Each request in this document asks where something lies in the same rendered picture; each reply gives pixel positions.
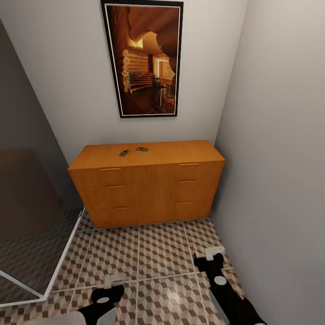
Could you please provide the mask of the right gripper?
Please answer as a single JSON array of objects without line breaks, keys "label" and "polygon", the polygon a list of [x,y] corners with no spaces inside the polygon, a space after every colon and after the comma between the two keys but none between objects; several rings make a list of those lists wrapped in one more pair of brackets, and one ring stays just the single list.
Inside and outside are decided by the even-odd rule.
[{"label": "right gripper", "polygon": [[219,270],[223,269],[223,258],[221,254],[213,255],[214,260],[207,261],[205,257],[196,258],[194,257],[194,264],[198,267],[200,272],[208,273],[208,270],[212,267],[216,267]]}]

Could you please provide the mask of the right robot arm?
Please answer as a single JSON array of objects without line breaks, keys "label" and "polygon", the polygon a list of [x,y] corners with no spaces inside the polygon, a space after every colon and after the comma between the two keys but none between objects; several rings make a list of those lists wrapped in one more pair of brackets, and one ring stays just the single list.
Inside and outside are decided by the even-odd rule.
[{"label": "right robot arm", "polygon": [[211,288],[210,299],[226,325],[266,325],[252,303],[242,299],[233,290],[221,272],[223,269],[224,246],[205,248],[205,257],[194,257],[194,264],[200,272],[206,272]]}]

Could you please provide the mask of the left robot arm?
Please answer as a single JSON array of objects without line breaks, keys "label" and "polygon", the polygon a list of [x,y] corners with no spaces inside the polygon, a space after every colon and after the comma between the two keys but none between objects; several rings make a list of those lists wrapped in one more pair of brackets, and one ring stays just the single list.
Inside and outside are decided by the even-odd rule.
[{"label": "left robot arm", "polygon": [[113,282],[126,279],[126,274],[118,273],[105,276],[104,288],[92,291],[92,305],[61,315],[29,320],[22,325],[113,325],[116,307],[124,295],[124,286],[111,286]]}]

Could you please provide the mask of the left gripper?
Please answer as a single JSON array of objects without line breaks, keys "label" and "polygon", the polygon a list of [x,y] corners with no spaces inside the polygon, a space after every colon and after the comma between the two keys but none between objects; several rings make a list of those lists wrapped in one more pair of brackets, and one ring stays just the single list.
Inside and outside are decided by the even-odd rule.
[{"label": "left gripper", "polygon": [[113,303],[120,302],[121,296],[124,295],[124,286],[117,285],[117,286],[112,286],[112,288],[110,289],[104,289],[104,288],[95,289],[94,291],[92,291],[92,295],[91,295],[91,301],[93,301],[93,304],[95,304],[98,298],[104,294],[111,294],[113,298]]}]

